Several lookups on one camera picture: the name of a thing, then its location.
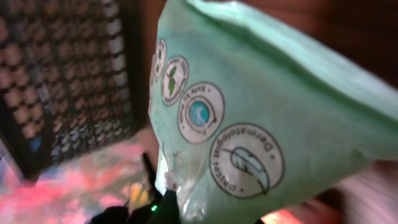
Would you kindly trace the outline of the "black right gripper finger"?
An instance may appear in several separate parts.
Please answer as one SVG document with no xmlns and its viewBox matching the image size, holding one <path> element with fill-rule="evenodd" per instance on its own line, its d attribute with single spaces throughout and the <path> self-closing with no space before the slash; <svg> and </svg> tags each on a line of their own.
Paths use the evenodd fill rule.
<svg viewBox="0 0 398 224">
<path fill-rule="evenodd" d="M 166 190 L 157 210 L 152 214 L 147 224 L 180 224 L 180 213 L 175 191 Z"/>
</svg>

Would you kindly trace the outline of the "red purple snack packet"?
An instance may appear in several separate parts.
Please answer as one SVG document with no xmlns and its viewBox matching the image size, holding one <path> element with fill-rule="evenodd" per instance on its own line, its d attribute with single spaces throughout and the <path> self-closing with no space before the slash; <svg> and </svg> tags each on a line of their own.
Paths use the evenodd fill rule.
<svg viewBox="0 0 398 224">
<path fill-rule="evenodd" d="M 22 179 L 1 149 L 1 223 L 88 223 L 109 207 L 128 212 L 149 203 L 142 161 L 157 161 L 159 145 L 139 136 Z"/>
</svg>

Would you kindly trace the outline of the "teal wipes packet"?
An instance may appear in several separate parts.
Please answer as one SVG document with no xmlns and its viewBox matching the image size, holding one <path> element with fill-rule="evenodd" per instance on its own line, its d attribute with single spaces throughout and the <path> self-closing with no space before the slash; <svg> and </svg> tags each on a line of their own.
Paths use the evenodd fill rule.
<svg viewBox="0 0 398 224">
<path fill-rule="evenodd" d="M 167 1 L 149 116 L 181 223 L 253 223 L 397 159 L 397 91 L 240 2 Z"/>
</svg>

